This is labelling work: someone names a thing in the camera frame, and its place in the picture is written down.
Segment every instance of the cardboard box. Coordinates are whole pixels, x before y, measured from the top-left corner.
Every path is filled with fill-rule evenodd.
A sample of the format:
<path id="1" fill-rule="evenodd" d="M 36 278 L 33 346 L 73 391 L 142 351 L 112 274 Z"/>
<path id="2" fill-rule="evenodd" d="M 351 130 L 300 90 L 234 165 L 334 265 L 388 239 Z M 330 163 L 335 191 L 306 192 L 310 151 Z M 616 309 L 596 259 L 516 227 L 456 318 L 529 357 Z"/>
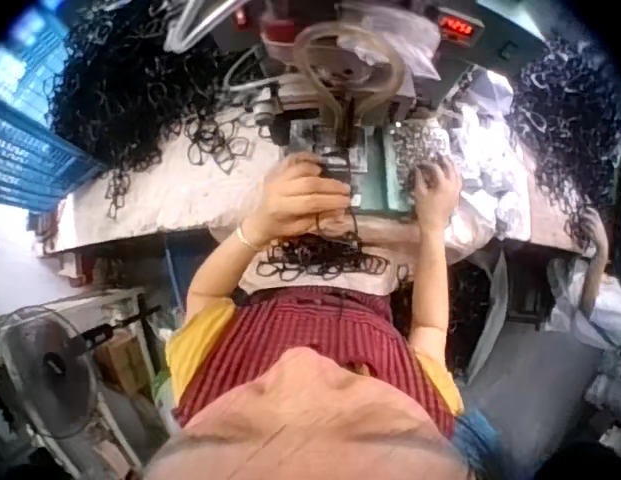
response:
<path id="1" fill-rule="evenodd" d="M 134 395 L 150 383 L 139 339 L 129 332 L 115 332 L 95 350 L 94 358 L 104 380 L 120 386 L 126 395 Z"/>

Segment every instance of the red led display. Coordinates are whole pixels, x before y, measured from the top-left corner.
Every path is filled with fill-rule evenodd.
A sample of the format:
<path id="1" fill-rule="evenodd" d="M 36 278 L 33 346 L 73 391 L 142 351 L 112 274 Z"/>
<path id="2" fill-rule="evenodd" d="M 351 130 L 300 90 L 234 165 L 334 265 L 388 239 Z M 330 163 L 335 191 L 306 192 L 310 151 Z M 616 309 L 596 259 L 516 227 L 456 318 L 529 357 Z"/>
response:
<path id="1" fill-rule="evenodd" d="M 439 26 L 458 35 L 463 35 L 464 37 L 469 37 L 474 32 L 474 27 L 472 25 L 450 15 L 441 17 Z"/>

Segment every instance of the woman's arm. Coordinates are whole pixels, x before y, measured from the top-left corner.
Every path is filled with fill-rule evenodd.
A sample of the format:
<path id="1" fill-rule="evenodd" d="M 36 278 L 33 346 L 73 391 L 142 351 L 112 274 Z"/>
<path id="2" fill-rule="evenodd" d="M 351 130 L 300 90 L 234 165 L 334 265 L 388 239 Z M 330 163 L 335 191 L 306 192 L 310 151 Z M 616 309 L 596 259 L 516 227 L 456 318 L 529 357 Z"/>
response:
<path id="1" fill-rule="evenodd" d="M 316 214 L 342 216 L 350 204 L 350 186 L 320 178 L 318 157 L 292 155 L 268 177 L 259 207 L 238 231 L 224 240 L 203 262 L 192 279 L 186 301 L 186 322 L 215 298 L 229 296 L 257 251 L 278 237 L 307 233 Z"/>
<path id="2" fill-rule="evenodd" d="M 579 300 L 579 310 L 586 318 L 590 318 L 594 310 L 594 304 L 599 295 L 599 285 L 601 285 L 601 277 L 608 263 L 608 236 L 601 222 L 599 213 L 589 208 L 583 216 L 585 222 L 585 230 L 597 247 L 597 253 L 590 261 L 590 266 L 586 272 L 586 278 L 583 281 L 583 289 L 581 290 L 581 299 Z"/>
<path id="3" fill-rule="evenodd" d="M 410 345 L 445 366 L 448 335 L 448 266 L 446 264 L 444 231 L 454 207 L 459 203 L 461 178 L 449 161 L 443 168 L 417 168 L 415 209 L 420 239 L 414 268 L 412 292 L 412 325 Z"/>

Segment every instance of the electric fan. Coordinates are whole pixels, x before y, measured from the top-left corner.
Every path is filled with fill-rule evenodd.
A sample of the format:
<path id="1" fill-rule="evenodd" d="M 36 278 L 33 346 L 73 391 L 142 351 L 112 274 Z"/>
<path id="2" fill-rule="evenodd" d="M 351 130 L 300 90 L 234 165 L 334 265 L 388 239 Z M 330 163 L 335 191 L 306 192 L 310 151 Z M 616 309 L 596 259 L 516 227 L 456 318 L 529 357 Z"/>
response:
<path id="1" fill-rule="evenodd" d="M 4 316 L 0 324 L 0 355 L 16 392 L 17 411 L 35 431 L 56 439 L 81 432 L 97 402 L 95 368 L 87 352 L 112 338 L 115 330 L 145 318 L 160 307 L 101 324 L 83 333 L 57 312 L 26 307 Z"/>

